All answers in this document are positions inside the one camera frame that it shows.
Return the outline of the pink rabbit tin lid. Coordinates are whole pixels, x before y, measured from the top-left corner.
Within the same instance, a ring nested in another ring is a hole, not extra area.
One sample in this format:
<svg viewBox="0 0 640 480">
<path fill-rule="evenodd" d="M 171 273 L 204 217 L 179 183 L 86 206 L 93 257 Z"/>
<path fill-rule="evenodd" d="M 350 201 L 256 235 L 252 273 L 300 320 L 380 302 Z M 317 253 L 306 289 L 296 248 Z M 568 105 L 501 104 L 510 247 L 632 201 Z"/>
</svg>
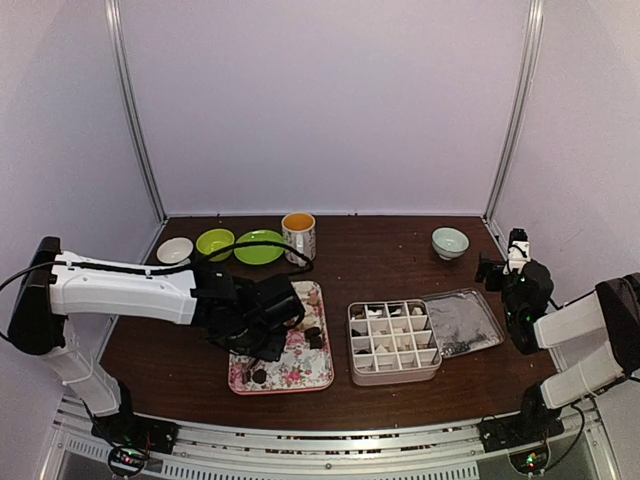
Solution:
<svg viewBox="0 0 640 480">
<path fill-rule="evenodd" d="M 424 301 L 444 359 L 496 347 L 505 340 L 488 302 L 475 288 L 428 295 Z"/>
</svg>

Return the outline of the floral pink tray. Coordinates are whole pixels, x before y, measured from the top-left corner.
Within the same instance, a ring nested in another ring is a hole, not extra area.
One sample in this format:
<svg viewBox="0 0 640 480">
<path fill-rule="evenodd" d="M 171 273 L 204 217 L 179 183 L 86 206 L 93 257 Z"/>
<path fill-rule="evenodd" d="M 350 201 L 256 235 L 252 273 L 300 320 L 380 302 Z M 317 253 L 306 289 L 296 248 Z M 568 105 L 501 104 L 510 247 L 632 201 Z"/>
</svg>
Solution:
<svg viewBox="0 0 640 480">
<path fill-rule="evenodd" d="M 293 284 L 305 308 L 302 322 L 287 333 L 286 344 L 277 362 L 264 362 L 266 380 L 263 384 L 243 384 L 241 373 L 252 360 L 249 357 L 229 357 L 227 383 L 241 396 L 305 393 L 323 390 L 334 380 L 322 290 L 314 281 Z"/>
</svg>

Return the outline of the pink divided tin box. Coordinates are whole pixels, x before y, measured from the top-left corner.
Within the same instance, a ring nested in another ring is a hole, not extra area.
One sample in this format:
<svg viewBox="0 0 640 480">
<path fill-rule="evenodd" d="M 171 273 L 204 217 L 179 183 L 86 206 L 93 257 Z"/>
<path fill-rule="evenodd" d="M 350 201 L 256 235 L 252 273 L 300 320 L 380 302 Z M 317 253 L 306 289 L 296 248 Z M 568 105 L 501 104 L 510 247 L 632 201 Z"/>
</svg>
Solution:
<svg viewBox="0 0 640 480">
<path fill-rule="evenodd" d="M 346 331 L 357 386 L 429 381 L 442 364 L 428 307 L 420 299 L 354 302 Z"/>
</svg>

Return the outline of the metal serving tongs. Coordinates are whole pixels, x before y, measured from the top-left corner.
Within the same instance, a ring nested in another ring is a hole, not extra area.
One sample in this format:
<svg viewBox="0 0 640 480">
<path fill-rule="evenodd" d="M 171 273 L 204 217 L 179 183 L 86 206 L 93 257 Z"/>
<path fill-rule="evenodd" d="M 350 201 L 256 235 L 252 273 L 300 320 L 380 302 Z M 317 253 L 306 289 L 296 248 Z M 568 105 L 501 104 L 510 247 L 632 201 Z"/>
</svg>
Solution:
<svg viewBox="0 0 640 480">
<path fill-rule="evenodd" d="M 250 382 L 263 384 L 266 380 L 263 361 L 257 358 L 250 360 L 242 370 L 241 380 L 243 384 Z"/>
</svg>

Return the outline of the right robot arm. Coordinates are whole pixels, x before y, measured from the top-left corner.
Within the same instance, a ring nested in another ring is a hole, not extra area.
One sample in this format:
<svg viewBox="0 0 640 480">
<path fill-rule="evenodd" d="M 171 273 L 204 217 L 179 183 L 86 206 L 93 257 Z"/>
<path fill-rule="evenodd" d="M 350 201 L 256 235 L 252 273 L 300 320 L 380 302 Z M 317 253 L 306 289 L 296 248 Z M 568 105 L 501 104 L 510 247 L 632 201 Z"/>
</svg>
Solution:
<svg viewBox="0 0 640 480">
<path fill-rule="evenodd" d="M 550 350 L 597 331 L 606 334 L 576 364 L 529 387 L 518 414 L 481 423 L 491 439 L 502 430 L 530 442 L 548 434 L 564 407 L 629 380 L 639 370 L 639 275 L 600 282 L 592 292 L 549 313 L 554 288 L 549 270 L 521 247 L 515 250 L 507 261 L 480 254 L 475 281 L 501 294 L 507 330 L 520 353 Z"/>
</svg>

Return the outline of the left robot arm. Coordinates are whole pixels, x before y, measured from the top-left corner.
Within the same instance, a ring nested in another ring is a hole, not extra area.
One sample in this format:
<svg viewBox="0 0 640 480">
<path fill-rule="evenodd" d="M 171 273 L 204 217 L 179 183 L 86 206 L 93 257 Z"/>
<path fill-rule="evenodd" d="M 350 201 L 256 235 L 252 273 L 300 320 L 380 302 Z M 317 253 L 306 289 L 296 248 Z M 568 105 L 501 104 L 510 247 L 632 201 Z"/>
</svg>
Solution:
<svg viewBox="0 0 640 480">
<path fill-rule="evenodd" d="M 104 262 L 64 251 L 57 237 L 41 240 L 18 281 L 3 338 L 49 361 L 86 405 L 104 434 L 123 444 L 144 433 L 128 388 L 85 356 L 67 324 L 72 314 L 106 314 L 204 329 L 213 345 L 266 362 L 280 359 L 288 331 L 305 317 L 289 275 L 262 281 L 233 276 L 205 255 L 188 264 L 153 267 Z"/>
</svg>

